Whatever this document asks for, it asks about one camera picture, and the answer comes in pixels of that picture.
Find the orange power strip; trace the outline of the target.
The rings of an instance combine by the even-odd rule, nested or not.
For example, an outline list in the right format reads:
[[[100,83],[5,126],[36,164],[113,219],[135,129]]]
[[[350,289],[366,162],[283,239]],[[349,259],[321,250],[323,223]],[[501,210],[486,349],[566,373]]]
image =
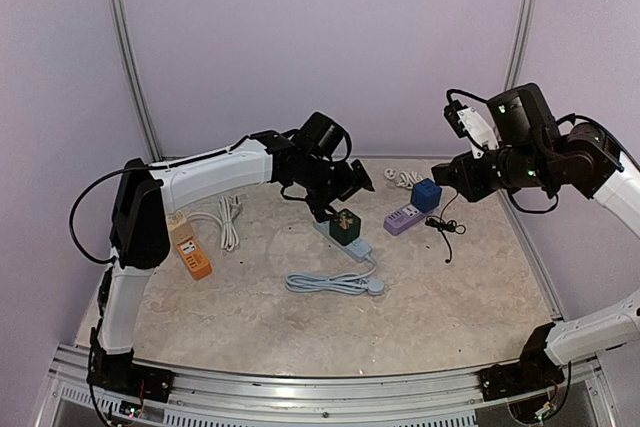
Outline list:
[[[213,272],[209,258],[194,238],[177,244],[176,250],[194,280],[202,280]]]

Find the light blue power strip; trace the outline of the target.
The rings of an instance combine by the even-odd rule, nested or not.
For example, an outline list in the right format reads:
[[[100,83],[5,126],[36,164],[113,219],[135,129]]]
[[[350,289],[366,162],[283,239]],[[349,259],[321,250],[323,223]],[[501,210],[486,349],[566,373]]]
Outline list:
[[[322,234],[331,244],[336,246],[339,250],[341,250],[355,262],[363,263],[371,258],[373,252],[371,245],[360,237],[353,240],[347,245],[341,245],[330,235],[328,222],[313,222],[312,225],[313,228],[320,234]]]

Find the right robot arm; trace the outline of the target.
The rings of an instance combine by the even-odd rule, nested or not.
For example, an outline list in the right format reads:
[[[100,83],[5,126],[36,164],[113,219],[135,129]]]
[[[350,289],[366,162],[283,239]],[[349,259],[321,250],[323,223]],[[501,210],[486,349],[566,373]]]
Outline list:
[[[508,195],[539,188],[556,199],[570,185],[616,216],[633,234],[639,232],[639,165],[600,123],[569,114],[571,130],[561,133],[538,85],[528,83],[502,92],[485,105],[487,123],[473,108],[447,93],[444,116],[470,151],[432,169],[436,184],[452,187],[469,202],[503,190]],[[639,337],[639,294],[573,321],[549,323],[530,335],[511,373],[523,391],[535,389],[551,366],[624,345]]]

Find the purple power strip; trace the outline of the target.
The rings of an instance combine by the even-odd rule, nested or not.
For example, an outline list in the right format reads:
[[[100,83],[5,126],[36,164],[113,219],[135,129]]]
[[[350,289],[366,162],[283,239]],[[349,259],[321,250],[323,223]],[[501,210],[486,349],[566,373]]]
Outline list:
[[[423,221],[425,217],[426,214],[424,212],[421,212],[412,204],[407,204],[386,216],[383,228],[390,235],[398,236]]]

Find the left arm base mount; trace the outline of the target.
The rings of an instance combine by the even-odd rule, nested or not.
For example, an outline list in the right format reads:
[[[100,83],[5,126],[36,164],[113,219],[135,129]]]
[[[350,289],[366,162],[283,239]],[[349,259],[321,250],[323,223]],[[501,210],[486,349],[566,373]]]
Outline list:
[[[133,352],[106,355],[94,353],[88,368],[90,385],[107,391],[167,403],[175,374],[167,369],[133,362]]]

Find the dark green cube socket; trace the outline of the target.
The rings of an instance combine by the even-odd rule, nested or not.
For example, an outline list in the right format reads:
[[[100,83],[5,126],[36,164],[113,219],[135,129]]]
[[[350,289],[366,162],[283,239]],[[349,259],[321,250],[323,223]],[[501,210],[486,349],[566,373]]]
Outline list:
[[[341,246],[347,246],[361,234],[361,219],[349,209],[339,211],[329,221],[329,235]]]

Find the blue cube socket adapter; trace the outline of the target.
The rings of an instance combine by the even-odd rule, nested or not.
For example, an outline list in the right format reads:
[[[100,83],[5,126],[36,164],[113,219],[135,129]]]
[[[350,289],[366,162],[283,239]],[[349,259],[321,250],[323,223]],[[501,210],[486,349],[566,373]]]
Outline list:
[[[422,213],[428,213],[440,204],[442,188],[432,179],[425,178],[413,185],[411,204]]]

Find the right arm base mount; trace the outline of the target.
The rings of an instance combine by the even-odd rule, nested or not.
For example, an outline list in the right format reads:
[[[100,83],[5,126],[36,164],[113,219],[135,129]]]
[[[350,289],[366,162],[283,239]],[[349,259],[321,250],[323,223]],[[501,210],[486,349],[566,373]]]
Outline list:
[[[534,329],[517,361],[494,364],[477,373],[484,401],[522,395],[561,384],[565,376],[560,364],[545,353],[553,322]]]

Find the black power adapter with cable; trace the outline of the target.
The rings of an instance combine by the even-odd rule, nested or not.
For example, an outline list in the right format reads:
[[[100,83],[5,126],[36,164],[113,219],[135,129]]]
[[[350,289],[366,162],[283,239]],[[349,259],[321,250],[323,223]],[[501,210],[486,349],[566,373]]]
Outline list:
[[[467,227],[464,224],[457,222],[455,219],[447,220],[444,218],[447,209],[458,197],[459,194],[456,193],[444,205],[438,215],[428,215],[425,218],[425,225],[435,229],[445,242],[448,251],[448,256],[444,259],[445,264],[450,264],[453,261],[453,248],[449,240],[449,235],[464,235],[467,231]]]

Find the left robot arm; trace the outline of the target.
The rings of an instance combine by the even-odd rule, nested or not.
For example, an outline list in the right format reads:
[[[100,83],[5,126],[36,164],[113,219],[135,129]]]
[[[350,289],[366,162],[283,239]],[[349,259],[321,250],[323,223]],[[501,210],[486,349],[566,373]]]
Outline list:
[[[146,285],[169,255],[166,217],[181,208],[236,188],[278,183],[305,191],[301,202],[318,222],[336,216],[334,201],[344,202],[372,180],[359,160],[336,159],[348,132],[328,116],[314,112],[302,127],[266,130],[235,144],[180,160],[147,164],[139,158],[102,176],[119,180],[111,213],[110,254],[102,260],[108,288],[92,344],[106,354],[99,371],[121,392],[140,381],[137,365],[123,355],[133,350],[134,328]]]

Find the beige cube socket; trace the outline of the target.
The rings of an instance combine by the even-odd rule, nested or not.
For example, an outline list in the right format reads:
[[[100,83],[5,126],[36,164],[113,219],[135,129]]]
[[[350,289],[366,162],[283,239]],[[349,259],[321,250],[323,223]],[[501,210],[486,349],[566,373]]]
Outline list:
[[[170,240],[176,246],[194,237],[193,228],[187,216],[182,211],[176,211],[168,215],[166,217],[166,224]]]

